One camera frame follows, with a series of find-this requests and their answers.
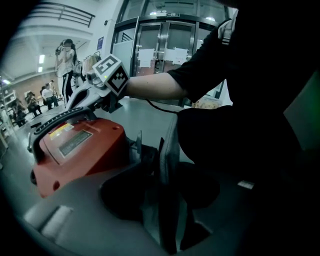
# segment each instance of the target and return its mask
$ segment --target glass wall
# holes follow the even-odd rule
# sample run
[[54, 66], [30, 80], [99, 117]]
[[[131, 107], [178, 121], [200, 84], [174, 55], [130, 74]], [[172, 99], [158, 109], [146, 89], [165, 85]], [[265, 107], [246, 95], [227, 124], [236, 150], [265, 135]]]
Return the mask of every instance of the glass wall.
[[228, 18], [225, 6], [214, 0], [124, 0], [123, 4], [121, 21], [164, 13], [198, 16], [217, 23]]
[[174, 13], [197, 15], [197, 0], [149, 0], [145, 15]]

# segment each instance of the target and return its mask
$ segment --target concrete floor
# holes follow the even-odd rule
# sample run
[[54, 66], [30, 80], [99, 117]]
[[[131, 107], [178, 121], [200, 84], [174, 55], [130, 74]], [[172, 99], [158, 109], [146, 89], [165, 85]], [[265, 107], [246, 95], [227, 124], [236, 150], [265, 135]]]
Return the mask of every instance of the concrete floor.
[[[120, 101], [120, 109], [110, 114], [97, 109], [95, 114], [100, 118], [110, 119], [124, 127], [126, 135], [136, 140], [138, 132], [142, 131], [142, 143], [155, 148], [159, 147], [161, 137], [165, 137], [173, 113], [159, 111], [145, 100], [124, 98]], [[182, 108], [157, 103], [158, 106], [173, 111]], [[9, 137], [9, 148], [1, 159], [3, 169], [0, 171], [0, 183], [16, 215], [22, 216], [42, 198], [37, 187], [30, 182], [30, 173], [35, 164], [33, 155], [27, 151], [30, 126], [38, 122], [46, 122], [64, 110], [63, 106], [55, 107], [41, 116], [29, 121]], [[190, 160], [181, 152], [181, 161]]]

